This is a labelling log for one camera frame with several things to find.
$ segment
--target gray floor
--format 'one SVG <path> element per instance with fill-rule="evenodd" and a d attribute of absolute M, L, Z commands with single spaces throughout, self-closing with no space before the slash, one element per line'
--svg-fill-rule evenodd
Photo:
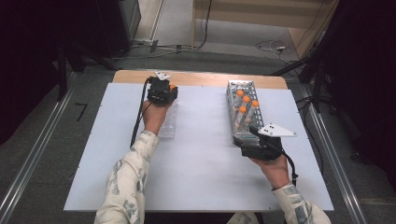
<path fill-rule="evenodd" d="M 262 37 L 263 40 L 270 38 L 272 37 Z M 147 48 L 133 49 L 123 59 L 111 62 L 123 69 L 202 71 L 255 76 L 269 74 L 285 66 L 284 62 L 271 54 L 263 56 L 241 55 L 236 51 L 211 52 L 204 49 L 145 58 L 168 52 L 171 51 L 159 49 L 149 54 Z M 84 73 L 77 74 L 74 91 L 8 223 L 93 223 L 94 213 L 66 213 L 63 211 L 73 181 L 73 174 L 77 170 L 106 85 L 112 81 L 115 73 L 91 61 L 87 61 L 87 64 Z M 301 99 L 304 95 L 302 85 L 297 81 L 296 73 L 290 72 L 283 77 L 287 80 L 288 87 L 292 90 L 295 99 Z M 0 195 L 2 197 L 7 192 L 7 188 L 20 170 L 50 117 L 50 113 L 56 105 L 57 94 L 58 88 L 55 87 L 26 118 L 15 134 L 0 146 Z M 76 103 L 88 104 L 79 121 L 78 117 L 82 107 L 76 105 Z M 344 165 L 351 185 L 361 202 L 368 223 L 394 223 L 396 218 L 394 212 L 396 211 L 395 193 L 389 185 L 386 175 L 375 165 L 363 164 L 359 160 L 352 161 L 349 158 L 354 150 L 348 141 L 343 126 L 336 115 L 329 113 L 326 105 L 321 105 L 321 107 L 321 115 L 324 118 L 337 155 Z M 328 182 L 327 188 L 334 205 L 334 211 L 327 214 L 332 223 L 352 223 L 344 197 L 323 151 L 315 125 L 311 116 L 308 115 L 306 118 L 308 128 L 318 142 L 318 150 L 321 151 L 324 158 L 324 179 Z M 312 140 L 311 143 L 319 162 L 318 150 L 316 150 Z M 280 212 L 264 213 L 263 216 L 265 223 L 283 223 L 282 213 Z"/>

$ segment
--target white sleeve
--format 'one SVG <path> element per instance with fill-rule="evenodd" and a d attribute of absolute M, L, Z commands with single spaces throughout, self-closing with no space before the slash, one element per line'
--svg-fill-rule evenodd
<path fill-rule="evenodd" d="M 289 183 L 273 190 L 286 221 L 290 223 L 331 223 L 327 215 L 315 204 L 306 201 L 297 188 Z"/>
<path fill-rule="evenodd" d="M 154 133 L 143 131 L 131 151 L 114 165 L 94 223 L 144 223 L 149 163 L 158 143 Z"/>

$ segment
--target person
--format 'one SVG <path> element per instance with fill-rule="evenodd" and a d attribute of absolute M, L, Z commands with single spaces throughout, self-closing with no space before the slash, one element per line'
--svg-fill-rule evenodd
<path fill-rule="evenodd" d="M 107 178 L 105 201 L 96 212 L 95 224 L 144 223 L 145 186 L 150 159 L 159 144 L 158 133 L 165 120 L 168 106 L 143 103 L 144 131 L 138 136 L 130 151 L 118 161 Z M 262 169 L 273 193 L 285 213 L 287 223 L 331 223 L 326 214 L 310 203 L 290 183 L 287 159 L 280 156 L 275 161 L 251 159 Z M 235 213 L 229 224 L 259 223 L 254 214 Z"/>

